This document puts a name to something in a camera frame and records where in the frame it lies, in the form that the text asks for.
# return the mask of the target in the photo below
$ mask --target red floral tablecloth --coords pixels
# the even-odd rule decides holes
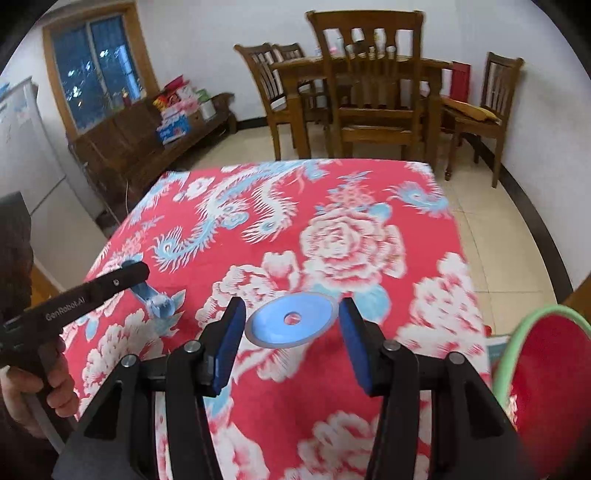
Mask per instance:
[[[143,260],[173,300],[150,318],[126,291],[64,331],[88,405],[128,353],[165,355],[198,338],[230,298],[248,313],[290,292],[352,296],[367,320],[414,352],[463,352],[488,379],[483,323],[447,199],[430,168],[389,160],[298,160],[162,176],[88,278]],[[416,478],[426,478],[428,394]],[[261,349],[242,339],[230,382],[206,399],[226,480],[361,479],[380,398],[358,387],[338,325],[311,343]],[[172,478],[157,398],[161,478]]]

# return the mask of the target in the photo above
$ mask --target human hand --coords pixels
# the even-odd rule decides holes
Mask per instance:
[[[64,351],[63,342],[59,341],[59,351]],[[47,375],[53,391],[47,396],[47,404],[60,417],[70,417],[78,410],[79,399],[74,393],[74,379],[68,371],[66,357],[60,353],[57,361]],[[0,369],[0,390],[9,415],[21,424],[31,435],[44,438],[45,435],[29,411],[22,396],[23,393],[37,393],[43,388],[43,381],[35,375],[17,367]]]

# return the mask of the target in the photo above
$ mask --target pile of packages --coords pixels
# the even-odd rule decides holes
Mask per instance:
[[[164,145],[189,132],[191,127],[188,117],[198,110],[205,121],[216,114],[207,91],[195,90],[182,75],[164,87],[163,93],[154,100],[154,105],[162,115],[162,124],[157,132]]]

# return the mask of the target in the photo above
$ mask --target disc center hole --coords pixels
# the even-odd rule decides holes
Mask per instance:
[[[286,325],[297,325],[298,323],[301,322],[301,315],[297,312],[289,312],[283,318],[283,322]]]

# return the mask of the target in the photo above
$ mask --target green rim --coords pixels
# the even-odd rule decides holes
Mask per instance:
[[[497,402],[499,402],[503,408],[506,408],[508,405],[511,381],[513,380],[513,374],[517,367],[517,359],[519,358],[525,339],[529,335],[530,330],[540,319],[551,314],[559,314],[572,320],[581,328],[581,330],[587,333],[587,336],[591,339],[591,325],[588,324],[584,317],[564,305],[544,307],[536,310],[534,313],[529,314],[521,320],[521,323],[517,326],[507,343],[507,347],[499,361],[495,377],[492,381],[492,392]]]

